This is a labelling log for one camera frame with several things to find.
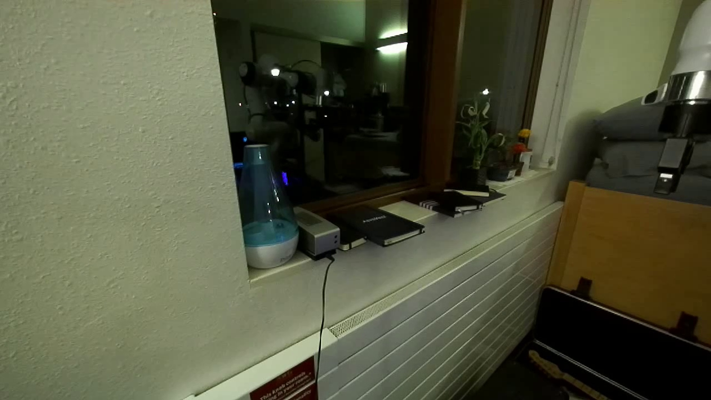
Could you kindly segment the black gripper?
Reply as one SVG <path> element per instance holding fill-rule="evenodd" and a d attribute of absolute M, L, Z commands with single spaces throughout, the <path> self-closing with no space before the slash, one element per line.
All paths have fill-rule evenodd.
<path fill-rule="evenodd" d="M 660 120 L 664 136 L 659 161 L 655 194 L 670 195 L 678 189 L 681 175 L 692 163 L 693 144 L 711 137 L 711 105 L 672 105 Z"/>

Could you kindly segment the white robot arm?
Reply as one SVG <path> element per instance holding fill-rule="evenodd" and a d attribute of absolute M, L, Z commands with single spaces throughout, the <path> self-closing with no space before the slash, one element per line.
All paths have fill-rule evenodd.
<path fill-rule="evenodd" d="M 692 161 L 693 141 L 711 134 L 711 0 L 695 6 L 672 76 L 642 105 L 664 109 L 655 194 L 670 195 Z"/>

